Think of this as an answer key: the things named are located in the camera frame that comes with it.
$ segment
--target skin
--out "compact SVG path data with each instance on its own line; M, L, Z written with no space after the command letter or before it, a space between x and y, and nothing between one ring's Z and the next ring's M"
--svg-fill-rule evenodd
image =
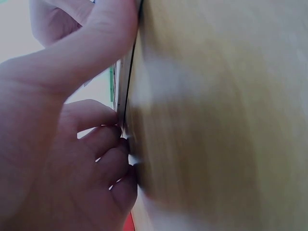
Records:
M31 0L30 11L46 49L0 65L0 230L119 231L137 183L116 112L64 102L131 48L134 0Z

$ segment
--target red object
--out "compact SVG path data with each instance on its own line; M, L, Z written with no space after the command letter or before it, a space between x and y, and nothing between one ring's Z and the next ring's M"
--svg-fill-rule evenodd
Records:
M133 217L131 216L131 213L127 217L123 231L135 231L135 226L134 226Z

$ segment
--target wood grain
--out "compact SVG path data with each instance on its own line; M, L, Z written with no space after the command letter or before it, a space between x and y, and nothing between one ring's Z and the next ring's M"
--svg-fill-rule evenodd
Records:
M138 231L308 229L308 3L145 0L127 124Z

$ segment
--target finger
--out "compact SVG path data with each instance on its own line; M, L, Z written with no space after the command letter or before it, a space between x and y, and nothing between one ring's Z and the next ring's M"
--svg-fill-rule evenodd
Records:
M137 181L132 166L129 166L127 175L113 186L111 193L122 212L128 214L137 199Z
M116 112L95 100L65 104L61 116L69 119L76 126L77 132L117 123Z
M6 62L3 76L64 101L119 60L135 40L135 1L104 0L95 5L86 26L45 50Z
M94 7L94 3L89 0L53 0L52 2L82 26L86 24Z
M107 151L97 163L98 171L103 175L103 182L106 182L108 187L124 177L128 167L128 144L125 139L121 139L119 145Z
M102 126L94 129L79 141L94 153L94 160L97 160L109 149L117 147L121 134L122 130L118 126Z

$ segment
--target wooden board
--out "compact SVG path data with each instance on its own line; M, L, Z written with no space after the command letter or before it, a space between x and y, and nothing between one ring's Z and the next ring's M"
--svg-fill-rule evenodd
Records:
M308 4L145 0L127 124L137 231L308 229Z

